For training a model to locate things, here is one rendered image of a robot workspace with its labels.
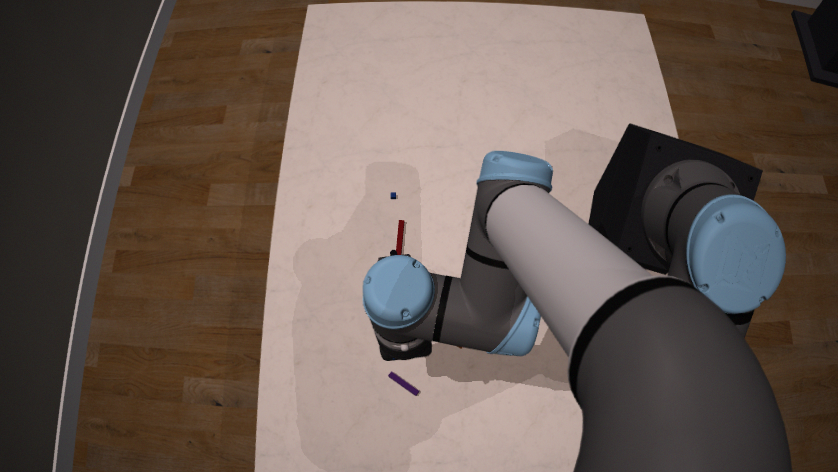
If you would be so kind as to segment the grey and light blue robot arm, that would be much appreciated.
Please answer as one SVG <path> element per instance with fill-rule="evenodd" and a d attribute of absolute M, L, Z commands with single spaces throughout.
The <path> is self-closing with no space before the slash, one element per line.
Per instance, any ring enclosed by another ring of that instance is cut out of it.
<path fill-rule="evenodd" d="M 573 472 L 792 472 L 772 387 L 744 339 L 785 270 L 773 218 L 720 168 L 673 163 L 641 207 L 649 244 L 671 264 L 653 276 L 550 195 L 552 175 L 543 159 L 487 153 L 461 278 L 405 255 L 379 260 L 363 281 L 376 333 L 524 356 L 542 317 L 582 410 Z"/>

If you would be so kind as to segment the dark red rod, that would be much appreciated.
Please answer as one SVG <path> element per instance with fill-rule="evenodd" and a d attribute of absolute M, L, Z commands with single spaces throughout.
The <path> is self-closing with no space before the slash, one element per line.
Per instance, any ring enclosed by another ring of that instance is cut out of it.
<path fill-rule="evenodd" d="M 396 245 L 397 255 L 402 254 L 403 232 L 404 232 L 404 220 L 399 220 L 397 245 Z"/>

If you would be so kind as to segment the purple rod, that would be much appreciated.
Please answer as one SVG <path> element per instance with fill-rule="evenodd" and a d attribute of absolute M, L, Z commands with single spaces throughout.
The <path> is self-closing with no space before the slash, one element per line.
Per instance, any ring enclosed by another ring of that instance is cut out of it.
<path fill-rule="evenodd" d="M 404 381 L 402 378 L 400 378 L 399 376 L 397 376 L 396 374 L 394 374 L 392 371 L 390 372 L 390 374 L 388 375 L 388 377 L 389 377 L 389 378 L 391 378 L 392 380 L 394 380 L 396 383 L 398 383 L 399 385 L 401 385 L 403 388 L 405 388 L 405 389 L 406 389 L 406 390 L 408 390 L 409 392 L 411 392 L 413 395 L 417 396 L 417 394 L 419 393 L 419 390 L 417 390 L 416 388 L 414 388 L 413 386 L 411 386 L 409 383 L 407 383 L 406 381 Z"/>

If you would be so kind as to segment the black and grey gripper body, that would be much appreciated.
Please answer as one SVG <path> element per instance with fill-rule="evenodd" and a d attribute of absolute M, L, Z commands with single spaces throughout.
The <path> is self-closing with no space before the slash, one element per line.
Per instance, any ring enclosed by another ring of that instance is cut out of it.
<path fill-rule="evenodd" d="M 398 344 L 383 339 L 378 333 L 376 333 L 375 330 L 374 333 L 379 344 L 380 354 L 385 361 L 410 360 L 413 358 L 427 357 L 432 352 L 431 341 L 417 339 L 409 343 Z"/>

